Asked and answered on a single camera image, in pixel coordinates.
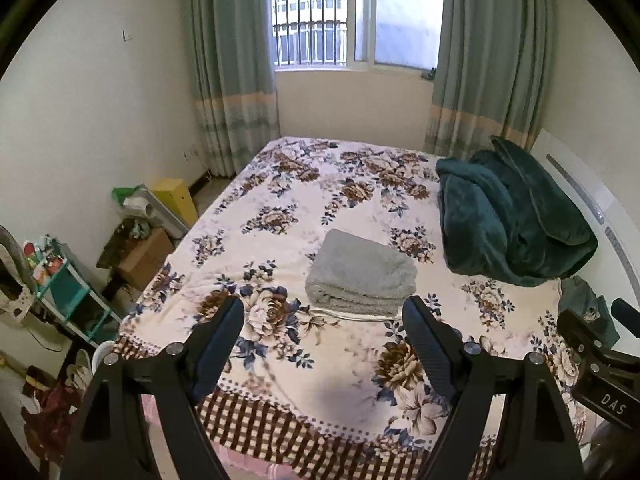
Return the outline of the grey fleece pants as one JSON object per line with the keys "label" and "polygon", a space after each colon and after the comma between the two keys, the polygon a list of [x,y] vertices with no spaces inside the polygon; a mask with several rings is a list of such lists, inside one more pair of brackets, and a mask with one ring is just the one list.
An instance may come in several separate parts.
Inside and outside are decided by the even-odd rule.
{"label": "grey fleece pants", "polygon": [[416,266],[394,248],[331,230],[314,257],[305,292],[311,307],[390,312],[416,292]]}

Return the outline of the blue grey clothing pile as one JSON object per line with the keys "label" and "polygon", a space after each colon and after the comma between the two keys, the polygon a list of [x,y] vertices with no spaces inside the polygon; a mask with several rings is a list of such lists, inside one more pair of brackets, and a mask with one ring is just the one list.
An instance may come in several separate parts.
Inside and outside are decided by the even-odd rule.
{"label": "blue grey clothing pile", "polygon": [[598,337],[604,348],[611,349],[620,340],[620,334],[615,329],[605,298],[597,296],[590,285],[577,275],[564,278],[560,286],[558,314],[573,312]]}

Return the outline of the red bag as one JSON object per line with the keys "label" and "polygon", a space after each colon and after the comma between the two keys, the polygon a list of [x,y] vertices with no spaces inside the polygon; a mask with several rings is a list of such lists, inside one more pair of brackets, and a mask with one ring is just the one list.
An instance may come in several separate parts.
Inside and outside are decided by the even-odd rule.
{"label": "red bag", "polygon": [[27,444],[40,460],[61,466],[81,394],[74,387],[58,382],[48,390],[34,390],[32,400],[38,408],[34,414],[21,408]]}

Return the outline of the white bed headboard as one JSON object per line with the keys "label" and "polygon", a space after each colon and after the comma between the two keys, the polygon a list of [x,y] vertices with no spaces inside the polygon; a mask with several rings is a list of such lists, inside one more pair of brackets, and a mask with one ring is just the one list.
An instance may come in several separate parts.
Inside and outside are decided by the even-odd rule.
{"label": "white bed headboard", "polygon": [[639,230],[613,193],[577,155],[541,131],[532,155],[591,226],[598,249],[578,275],[608,306],[621,299],[639,307]]}

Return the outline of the pink mattress sheet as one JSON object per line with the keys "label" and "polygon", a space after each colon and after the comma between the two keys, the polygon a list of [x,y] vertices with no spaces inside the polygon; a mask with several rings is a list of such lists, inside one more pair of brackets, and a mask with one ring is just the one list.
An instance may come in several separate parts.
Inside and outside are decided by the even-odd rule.
{"label": "pink mattress sheet", "polygon": [[[146,431],[150,438],[154,460],[160,471],[160,478],[178,479],[178,472],[170,456],[160,424],[160,415],[155,399],[144,394],[141,397],[141,403],[146,421]],[[230,479],[297,479],[295,472],[288,465],[258,460],[258,458],[229,450],[215,442],[212,442],[212,445]]]}

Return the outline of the white fan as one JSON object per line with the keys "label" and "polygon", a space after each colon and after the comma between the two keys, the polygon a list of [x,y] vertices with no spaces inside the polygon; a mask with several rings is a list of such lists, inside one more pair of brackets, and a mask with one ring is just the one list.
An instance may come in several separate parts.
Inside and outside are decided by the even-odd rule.
{"label": "white fan", "polygon": [[1,228],[1,311],[13,324],[21,324],[36,302],[36,285],[22,248]]}

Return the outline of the teal white shelf rack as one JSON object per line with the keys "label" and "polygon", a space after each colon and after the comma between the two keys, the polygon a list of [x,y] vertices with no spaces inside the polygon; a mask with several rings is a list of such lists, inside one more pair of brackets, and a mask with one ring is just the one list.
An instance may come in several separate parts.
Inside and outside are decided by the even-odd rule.
{"label": "teal white shelf rack", "polygon": [[96,348],[114,341],[122,318],[76,268],[56,238],[46,237],[34,269],[36,297],[68,332]]}

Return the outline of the brown cardboard box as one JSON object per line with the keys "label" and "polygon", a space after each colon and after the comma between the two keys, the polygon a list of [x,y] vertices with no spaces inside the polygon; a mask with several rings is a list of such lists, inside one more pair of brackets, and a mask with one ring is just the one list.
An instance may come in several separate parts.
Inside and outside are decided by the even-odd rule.
{"label": "brown cardboard box", "polygon": [[154,228],[145,240],[139,240],[117,266],[118,273],[133,288],[145,289],[174,251],[174,245],[162,228]]}

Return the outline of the white folded cloth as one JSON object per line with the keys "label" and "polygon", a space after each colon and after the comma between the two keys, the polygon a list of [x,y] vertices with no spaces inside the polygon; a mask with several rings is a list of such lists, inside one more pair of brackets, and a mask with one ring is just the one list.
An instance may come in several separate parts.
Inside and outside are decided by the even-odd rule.
{"label": "white folded cloth", "polygon": [[339,320],[352,322],[385,322],[400,320],[402,315],[402,307],[385,313],[363,313],[363,312],[347,312],[324,307],[309,307],[311,311],[338,318]]}

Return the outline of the dark green plush blanket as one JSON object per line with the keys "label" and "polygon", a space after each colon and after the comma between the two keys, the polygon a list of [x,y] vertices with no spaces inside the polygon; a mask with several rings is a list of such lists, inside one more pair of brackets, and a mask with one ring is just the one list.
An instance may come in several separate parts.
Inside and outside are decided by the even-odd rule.
{"label": "dark green plush blanket", "polygon": [[436,162],[448,268],[524,287],[569,278],[596,252],[596,234],[529,152],[498,136],[491,145]]}

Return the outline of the yellow box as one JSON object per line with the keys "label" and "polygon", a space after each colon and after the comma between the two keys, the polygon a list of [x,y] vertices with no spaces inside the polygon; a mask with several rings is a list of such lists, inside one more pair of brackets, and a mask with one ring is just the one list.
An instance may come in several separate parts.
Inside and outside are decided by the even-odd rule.
{"label": "yellow box", "polygon": [[198,221],[198,211],[182,179],[159,180],[152,186],[152,192],[188,228],[192,228]]}

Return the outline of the floral bed blanket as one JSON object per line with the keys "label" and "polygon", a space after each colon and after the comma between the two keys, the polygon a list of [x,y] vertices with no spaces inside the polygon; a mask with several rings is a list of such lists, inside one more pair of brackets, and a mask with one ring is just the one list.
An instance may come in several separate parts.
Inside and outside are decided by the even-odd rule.
{"label": "floral bed blanket", "polygon": [[409,344],[406,297],[493,356],[540,353],[562,393],[578,374],[555,328],[558,281],[448,269],[438,188],[420,152],[269,143],[166,258],[116,351],[154,356],[238,298],[240,336],[198,404],[220,458],[273,479],[413,478],[449,406]]}

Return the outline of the right green curtain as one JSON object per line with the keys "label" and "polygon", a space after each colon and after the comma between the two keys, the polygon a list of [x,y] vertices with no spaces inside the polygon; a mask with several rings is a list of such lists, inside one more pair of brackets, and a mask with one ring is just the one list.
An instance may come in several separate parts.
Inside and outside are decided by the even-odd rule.
{"label": "right green curtain", "polygon": [[424,150],[468,158],[495,136],[530,150],[553,31],[553,0],[444,0]]}

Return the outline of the green curtain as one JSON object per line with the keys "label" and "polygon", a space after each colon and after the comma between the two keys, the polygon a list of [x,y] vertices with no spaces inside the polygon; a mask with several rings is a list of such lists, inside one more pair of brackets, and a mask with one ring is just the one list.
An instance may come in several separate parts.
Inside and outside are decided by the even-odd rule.
{"label": "green curtain", "polygon": [[280,135],[271,0],[182,0],[206,164],[232,177]]}
{"label": "green curtain", "polygon": [[530,150],[553,31],[553,0],[444,0],[424,150],[468,158],[495,136]]}

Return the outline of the barred window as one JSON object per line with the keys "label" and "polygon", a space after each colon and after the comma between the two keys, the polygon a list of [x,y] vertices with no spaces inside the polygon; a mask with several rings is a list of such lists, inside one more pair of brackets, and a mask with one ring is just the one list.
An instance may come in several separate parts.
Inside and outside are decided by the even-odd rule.
{"label": "barred window", "polygon": [[271,0],[277,68],[434,70],[444,0]]}

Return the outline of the left green curtain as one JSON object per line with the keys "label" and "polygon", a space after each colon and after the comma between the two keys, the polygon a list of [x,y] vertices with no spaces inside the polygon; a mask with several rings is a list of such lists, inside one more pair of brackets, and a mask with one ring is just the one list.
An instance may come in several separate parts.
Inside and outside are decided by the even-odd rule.
{"label": "left green curtain", "polygon": [[182,0],[206,164],[232,177],[280,135],[271,0]]}

